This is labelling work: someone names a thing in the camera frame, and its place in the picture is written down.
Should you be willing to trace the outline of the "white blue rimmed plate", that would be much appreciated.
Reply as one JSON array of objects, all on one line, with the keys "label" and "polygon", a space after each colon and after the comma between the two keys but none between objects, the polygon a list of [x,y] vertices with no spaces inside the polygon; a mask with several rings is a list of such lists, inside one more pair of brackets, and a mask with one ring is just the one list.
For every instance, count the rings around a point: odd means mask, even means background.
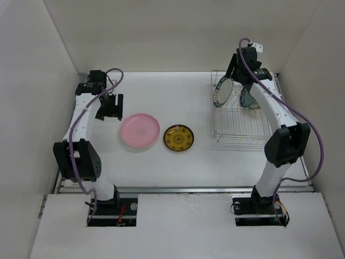
[{"label": "white blue rimmed plate", "polygon": [[223,76],[217,83],[213,92],[213,106],[222,107],[231,96],[233,90],[233,80]]}]

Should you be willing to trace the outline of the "dark green patterned plate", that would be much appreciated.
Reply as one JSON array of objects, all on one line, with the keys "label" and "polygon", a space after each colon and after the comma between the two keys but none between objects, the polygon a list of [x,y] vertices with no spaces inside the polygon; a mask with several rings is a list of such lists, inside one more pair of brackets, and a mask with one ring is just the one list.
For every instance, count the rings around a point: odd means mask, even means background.
[{"label": "dark green patterned plate", "polygon": [[257,101],[249,94],[246,88],[242,88],[239,98],[239,103],[242,108],[257,109],[259,104]]}]

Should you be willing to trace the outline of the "pink plate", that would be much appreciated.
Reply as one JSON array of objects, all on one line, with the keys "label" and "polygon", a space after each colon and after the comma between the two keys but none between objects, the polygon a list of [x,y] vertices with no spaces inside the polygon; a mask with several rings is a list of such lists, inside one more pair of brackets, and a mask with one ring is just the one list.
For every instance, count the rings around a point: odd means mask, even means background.
[{"label": "pink plate", "polygon": [[120,138],[131,148],[148,148],[160,135],[160,125],[152,115],[137,113],[125,118],[120,127]]}]

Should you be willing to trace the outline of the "yellow patterned small plate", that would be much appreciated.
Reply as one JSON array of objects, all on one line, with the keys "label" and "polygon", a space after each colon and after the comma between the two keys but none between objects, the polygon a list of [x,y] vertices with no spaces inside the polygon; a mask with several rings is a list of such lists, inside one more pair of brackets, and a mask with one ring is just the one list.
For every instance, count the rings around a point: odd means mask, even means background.
[{"label": "yellow patterned small plate", "polygon": [[173,152],[185,152],[194,144],[193,131],[186,125],[172,125],[163,134],[165,146]]}]

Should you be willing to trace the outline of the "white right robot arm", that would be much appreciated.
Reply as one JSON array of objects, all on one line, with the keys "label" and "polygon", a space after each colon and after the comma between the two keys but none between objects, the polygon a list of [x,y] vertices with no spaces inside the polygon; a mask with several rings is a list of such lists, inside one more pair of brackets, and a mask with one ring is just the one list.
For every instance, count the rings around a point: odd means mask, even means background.
[{"label": "white right robot arm", "polygon": [[263,212],[273,202],[274,191],[291,165],[304,154],[311,132],[307,123],[299,122],[282,104],[273,77],[260,66],[255,47],[237,49],[234,78],[257,101],[272,130],[264,146],[266,165],[250,198],[250,207],[257,213]]}]

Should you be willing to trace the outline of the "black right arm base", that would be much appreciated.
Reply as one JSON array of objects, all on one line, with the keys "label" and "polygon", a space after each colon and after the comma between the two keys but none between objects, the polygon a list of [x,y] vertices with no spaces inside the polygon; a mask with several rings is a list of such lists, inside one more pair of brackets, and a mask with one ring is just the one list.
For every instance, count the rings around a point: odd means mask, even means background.
[{"label": "black right arm base", "polygon": [[290,217],[279,197],[263,204],[256,204],[251,197],[233,197],[232,205],[237,227],[280,226],[286,227]]}]

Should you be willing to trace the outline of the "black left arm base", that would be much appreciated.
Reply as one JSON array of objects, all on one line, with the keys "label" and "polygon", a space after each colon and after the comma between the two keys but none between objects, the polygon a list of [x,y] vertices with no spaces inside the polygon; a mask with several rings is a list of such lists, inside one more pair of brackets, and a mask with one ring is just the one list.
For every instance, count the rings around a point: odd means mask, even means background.
[{"label": "black left arm base", "polygon": [[85,202],[89,206],[88,227],[136,227],[138,198],[120,197],[117,201],[98,201],[95,213],[94,199],[91,201]]}]

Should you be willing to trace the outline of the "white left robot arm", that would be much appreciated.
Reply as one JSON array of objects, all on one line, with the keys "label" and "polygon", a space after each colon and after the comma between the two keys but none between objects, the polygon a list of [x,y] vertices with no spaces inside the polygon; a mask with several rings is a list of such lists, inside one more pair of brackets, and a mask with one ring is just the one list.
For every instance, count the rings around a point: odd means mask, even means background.
[{"label": "white left robot arm", "polygon": [[234,152],[213,140],[208,72],[110,73],[125,95],[122,120],[97,120],[104,97],[79,94],[62,140],[72,180],[95,189],[107,213],[121,206],[110,195],[114,186],[143,192],[239,186]]}]

